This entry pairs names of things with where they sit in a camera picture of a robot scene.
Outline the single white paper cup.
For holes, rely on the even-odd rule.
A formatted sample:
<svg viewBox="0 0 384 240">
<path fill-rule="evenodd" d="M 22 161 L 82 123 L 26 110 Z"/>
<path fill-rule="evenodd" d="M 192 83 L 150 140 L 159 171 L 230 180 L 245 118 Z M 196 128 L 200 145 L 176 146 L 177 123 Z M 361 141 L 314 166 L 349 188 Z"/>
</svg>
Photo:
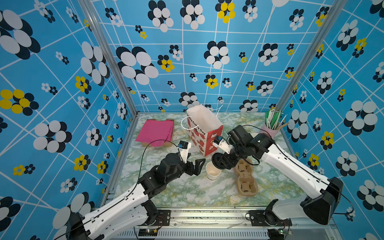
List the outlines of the single white paper cup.
<svg viewBox="0 0 384 240">
<path fill-rule="evenodd" d="M 207 174 L 207 178 L 210 181 L 215 181 L 221 173 L 222 173 L 222 170 L 216 168 L 212 162 L 207 163 L 206 174 Z"/>
</svg>

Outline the brown pulp cup carrier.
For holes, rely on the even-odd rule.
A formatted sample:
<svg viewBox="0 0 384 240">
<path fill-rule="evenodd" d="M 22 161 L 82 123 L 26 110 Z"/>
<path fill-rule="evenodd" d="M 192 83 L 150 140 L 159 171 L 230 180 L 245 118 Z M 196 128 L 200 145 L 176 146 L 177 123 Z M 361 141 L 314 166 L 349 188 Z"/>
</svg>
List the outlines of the brown pulp cup carrier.
<svg viewBox="0 0 384 240">
<path fill-rule="evenodd" d="M 254 168 L 245 160 L 239 160 L 235 166 L 235 173 L 238 178 L 236 180 L 236 186 L 239 194 L 244 197 L 253 197 L 258 191 L 258 183 L 253 177 Z"/>
</svg>

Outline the single black coffee lid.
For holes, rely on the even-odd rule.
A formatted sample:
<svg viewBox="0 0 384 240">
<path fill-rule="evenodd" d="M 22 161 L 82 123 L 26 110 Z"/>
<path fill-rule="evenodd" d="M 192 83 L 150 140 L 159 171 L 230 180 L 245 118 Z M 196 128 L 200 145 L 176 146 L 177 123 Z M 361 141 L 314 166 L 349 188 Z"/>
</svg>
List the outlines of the single black coffee lid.
<svg viewBox="0 0 384 240">
<path fill-rule="evenodd" d="M 223 154 L 222 153 L 215 153 L 212 155 L 212 164 L 214 165 L 215 168 L 219 170 L 225 169 L 225 166 L 221 162 Z"/>
</svg>

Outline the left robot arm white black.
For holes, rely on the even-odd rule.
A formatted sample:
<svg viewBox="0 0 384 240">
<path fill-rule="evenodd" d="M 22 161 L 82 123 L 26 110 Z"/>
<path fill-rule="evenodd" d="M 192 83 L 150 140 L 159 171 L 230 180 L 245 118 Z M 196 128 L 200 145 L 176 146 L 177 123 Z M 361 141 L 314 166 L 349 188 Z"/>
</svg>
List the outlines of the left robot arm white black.
<svg viewBox="0 0 384 240">
<path fill-rule="evenodd" d="M 183 162 L 177 153 L 167 154 L 159 165 L 143 174 L 128 191 L 90 213 L 70 216 L 64 240 L 109 240 L 128 228 L 152 224 L 158 209 L 152 198 L 183 174 L 198 176 L 205 159 Z"/>
</svg>

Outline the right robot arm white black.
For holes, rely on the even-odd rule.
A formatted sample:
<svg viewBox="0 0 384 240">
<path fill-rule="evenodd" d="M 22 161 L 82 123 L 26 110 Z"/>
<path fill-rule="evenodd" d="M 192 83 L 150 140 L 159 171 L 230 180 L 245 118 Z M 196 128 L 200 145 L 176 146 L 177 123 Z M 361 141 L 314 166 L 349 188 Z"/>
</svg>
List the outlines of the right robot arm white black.
<svg viewBox="0 0 384 240">
<path fill-rule="evenodd" d="M 264 211 L 268 225 L 275 226 L 278 221 L 293 218 L 309 218 L 321 225 L 330 222 L 342 197 L 341 180 L 327 178 L 302 164 L 281 149 L 266 131 L 252 136 L 238 125 L 228 135 L 228 141 L 222 136 L 214 138 L 214 147 L 223 150 L 212 156 L 216 168 L 231 170 L 239 160 L 253 157 L 278 169 L 305 192 L 295 199 L 272 200 Z"/>
</svg>

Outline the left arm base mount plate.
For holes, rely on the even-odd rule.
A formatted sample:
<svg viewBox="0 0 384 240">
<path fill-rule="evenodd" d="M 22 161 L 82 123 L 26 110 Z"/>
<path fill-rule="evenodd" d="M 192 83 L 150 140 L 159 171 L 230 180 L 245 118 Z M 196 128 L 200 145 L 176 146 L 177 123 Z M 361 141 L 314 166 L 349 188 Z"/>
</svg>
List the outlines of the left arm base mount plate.
<svg viewBox="0 0 384 240">
<path fill-rule="evenodd" d="M 149 219 L 142 224 L 142 226 L 169 226 L 171 220 L 170 210 L 158 210 L 155 217 L 149 217 Z"/>
</svg>

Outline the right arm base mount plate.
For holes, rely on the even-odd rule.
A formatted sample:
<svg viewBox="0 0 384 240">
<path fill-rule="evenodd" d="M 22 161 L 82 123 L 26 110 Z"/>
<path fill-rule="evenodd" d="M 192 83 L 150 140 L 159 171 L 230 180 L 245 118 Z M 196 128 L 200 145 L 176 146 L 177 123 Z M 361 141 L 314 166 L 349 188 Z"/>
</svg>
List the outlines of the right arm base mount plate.
<svg viewBox="0 0 384 240">
<path fill-rule="evenodd" d="M 273 213 L 262 210 L 252 210 L 246 213 L 245 218 L 251 222 L 253 227 L 291 227 L 290 219 L 281 220 Z"/>
</svg>

